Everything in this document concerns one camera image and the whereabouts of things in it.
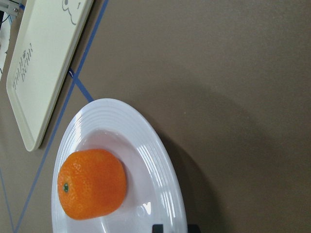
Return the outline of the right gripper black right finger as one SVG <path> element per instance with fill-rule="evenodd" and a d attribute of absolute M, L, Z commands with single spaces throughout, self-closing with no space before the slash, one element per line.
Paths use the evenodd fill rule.
<path fill-rule="evenodd" d="M 199 226 L 196 224 L 188 224 L 188 233 L 199 233 Z"/>

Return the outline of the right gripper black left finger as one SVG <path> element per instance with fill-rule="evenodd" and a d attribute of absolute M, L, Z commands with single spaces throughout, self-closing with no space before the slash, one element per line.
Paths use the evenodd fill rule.
<path fill-rule="evenodd" d="M 152 226 L 152 233 L 163 233 L 163 224 L 154 224 Z"/>

